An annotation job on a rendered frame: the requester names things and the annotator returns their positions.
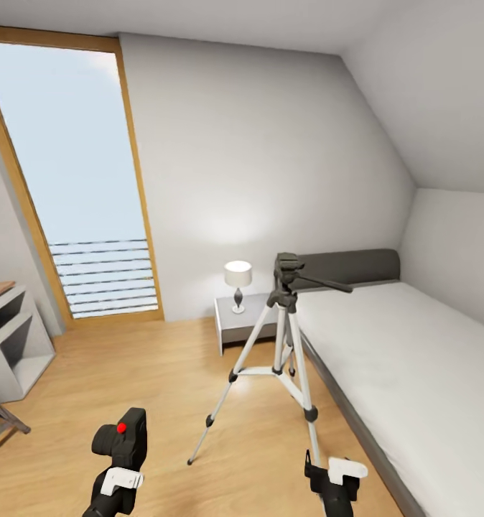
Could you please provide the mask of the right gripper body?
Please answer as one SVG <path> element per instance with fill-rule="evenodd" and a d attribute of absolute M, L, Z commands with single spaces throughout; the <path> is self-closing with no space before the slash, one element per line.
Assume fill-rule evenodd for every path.
<path fill-rule="evenodd" d="M 343 475 L 343 484 L 330 482 L 327 469 L 311 465 L 311 491 L 319 493 L 324 508 L 334 500 L 340 500 L 351 508 L 351 501 L 357 501 L 358 480 L 353 476 Z M 351 508 L 351 511 L 353 509 Z"/>

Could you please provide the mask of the camera tripod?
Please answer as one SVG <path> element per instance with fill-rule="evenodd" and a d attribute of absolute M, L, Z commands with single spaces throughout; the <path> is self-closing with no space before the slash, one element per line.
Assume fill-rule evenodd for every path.
<path fill-rule="evenodd" d="M 273 376 L 279 379 L 287 390 L 292 394 L 292 396 L 299 402 L 300 405 L 303 406 L 304 415 L 306 420 L 309 422 L 310 436 L 312 440 L 312 448 L 315 457 L 315 466 L 321 468 L 320 461 L 320 452 L 318 449 L 317 435 L 315 429 L 315 421 L 318 418 L 318 410 L 315 407 L 312 407 L 311 396 L 310 396 L 310 387 L 308 384 L 307 377 L 307 369 L 305 368 L 305 360 L 304 360 L 304 351 L 302 347 L 302 341 L 299 331 L 299 323 L 297 319 L 297 292 L 292 294 L 292 290 L 288 288 L 288 284 L 292 284 L 295 279 L 306 279 L 308 281 L 313 281 L 318 284 L 322 284 L 326 287 L 336 289 L 338 291 L 342 291 L 348 294 L 352 294 L 353 288 L 352 286 L 348 286 L 345 284 L 340 284 L 333 281 L 325 281 L 321 279 L 317 279 L 311 276 L 306 276 L 303 274 L 299 274 L 295 270 L 304 269 L 305 263 L 299 263 L 297 260 L 297 254 L 294 253 L 278 253 L 277 261 L 280 266 L 280 270 L 274 270 L 274 290 L 270 292 L 270 296 L 267 299 L 266 306 L 263 309 L 263 312 L 260 315 L 259 321 L 257 322 L 253 332 L 246 343 L 245 348 L 235 366 L 232 369 L 228 376 L 228 384 L 221 396 L 214 412 L 211 416 L 208 416 L 206 419 L 206 428 L 202 435 L 202 438 L 198 442 L 195 451 L 193 452 L 191 458 L 187 461 L 188 465 L 191 465 L 197 451 L 202 444 L 205 435 L 207 434 L 209 428 L 213 425 L 216 414 L 219 412 L 223 401 L 225 401 L 226 395 L 228 395 L 229 389 L 231 389 L 232 383 L 238 379 L 238 376 Z M 275 357 L 275 365 L 270 368 L 244 368 L 242 367 L 245 362 L 246 357 L 251 350 L 253 343 L 257 339 L 257 335 L 261 331 L 266 318 L 269 316 L 271 308 L 273 308 L 274 304 L 279 305 L 279 318 L 278 318 L 278 327 L 277 327 L 277 338 L 276 338 L 276 357 Z M 300 391 L 294 385 L 294 350 L 297 358 L 297 366 L 299 370 L 299 378 L 302 385 L 302 391 Z M 283 372 L 285 365 L 287 364 L 288 359 L 290 359 L 290 367 L 289 372 L 291 376 L 291 380 L 288 376 Z"/>

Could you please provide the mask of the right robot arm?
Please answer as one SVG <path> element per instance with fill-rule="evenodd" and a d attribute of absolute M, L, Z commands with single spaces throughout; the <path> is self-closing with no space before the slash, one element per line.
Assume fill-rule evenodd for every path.
<path fill-rule="evenodd" d="M 367 477 L 367 468 L 361 462 L 331 457 L 330 469 L 305 461 L 304 476 L 311 480 L 311 491 L 322 497 L 325 517 L 354 517 L 351 501 L 357 501 L 358 481 Z"/>

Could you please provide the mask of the digital camera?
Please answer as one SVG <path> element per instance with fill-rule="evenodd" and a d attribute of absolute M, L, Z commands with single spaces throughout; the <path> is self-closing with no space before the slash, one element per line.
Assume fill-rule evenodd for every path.
<path fill-rule="evenodd" d="M 112 457 L 112 467 L 137 471 L 146 459 L 146 410 L 131 407 L 118 424 L 104 424 L 95 434 L 91 451 Z"/>

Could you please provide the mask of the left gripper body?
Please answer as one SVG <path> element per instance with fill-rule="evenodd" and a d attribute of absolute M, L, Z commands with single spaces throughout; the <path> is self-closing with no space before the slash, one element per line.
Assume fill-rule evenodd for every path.
<path fill-rule="evenodd" d="M 97 511 L 100 517 L 115 517 L 118 512 L 130 515 L 133 512 L 136 500 L 136 489 L 128 489 L 121 486 L 112 496 L 104 495 L 101 494 L 104 480 L 105 478 L 102 477 L 96 478 L 90 506 L 87 508 L 87 511 Z"/>

